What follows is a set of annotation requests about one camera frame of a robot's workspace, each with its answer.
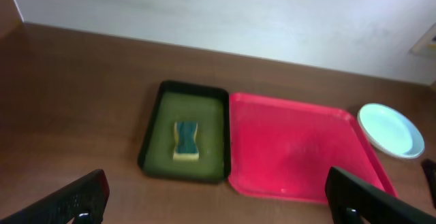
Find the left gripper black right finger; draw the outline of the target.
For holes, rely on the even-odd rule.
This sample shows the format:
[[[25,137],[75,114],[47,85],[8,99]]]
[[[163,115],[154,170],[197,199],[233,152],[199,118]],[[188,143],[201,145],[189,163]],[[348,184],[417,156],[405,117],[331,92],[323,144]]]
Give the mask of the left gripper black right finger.
[[[325,193],[334,223],[428,223],[435,217],[370,185],[357,176],[331,167]]]

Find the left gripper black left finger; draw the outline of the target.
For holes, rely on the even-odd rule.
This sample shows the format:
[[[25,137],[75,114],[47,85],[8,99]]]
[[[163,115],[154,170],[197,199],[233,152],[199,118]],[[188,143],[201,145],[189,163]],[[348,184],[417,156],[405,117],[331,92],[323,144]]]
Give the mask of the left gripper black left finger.
[[[102,223],[110,188],[102,169],[71,182],[11,214],[2,223]]]

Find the white plate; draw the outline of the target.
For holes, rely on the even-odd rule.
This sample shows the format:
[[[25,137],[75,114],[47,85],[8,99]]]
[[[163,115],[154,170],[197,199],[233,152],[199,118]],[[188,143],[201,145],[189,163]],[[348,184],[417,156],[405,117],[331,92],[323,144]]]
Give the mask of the white plate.
[[[363,122],[358,119],[368,141],[383,153],[399,159],[416,159],[425,151],[425,142],[409,121]]]

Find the light blue plate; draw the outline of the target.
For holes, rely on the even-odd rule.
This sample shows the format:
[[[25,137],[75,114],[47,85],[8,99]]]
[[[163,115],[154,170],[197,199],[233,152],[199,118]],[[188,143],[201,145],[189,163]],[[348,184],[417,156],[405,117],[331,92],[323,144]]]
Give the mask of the light blue plate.
[[[418,128],[397,110],[368,103],[358,111],[358,124],[368,141],[383,153],[399,159],[416,159],[425,151]]]

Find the green yellow sponge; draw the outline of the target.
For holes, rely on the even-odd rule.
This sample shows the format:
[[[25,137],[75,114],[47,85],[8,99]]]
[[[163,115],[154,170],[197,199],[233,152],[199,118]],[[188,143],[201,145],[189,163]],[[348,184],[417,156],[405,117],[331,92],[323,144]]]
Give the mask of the green yellow sponge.
[[[200,153],[196,144],[198,123],[195,121],[176,121],[174,123],[175,161],[198,161]]]

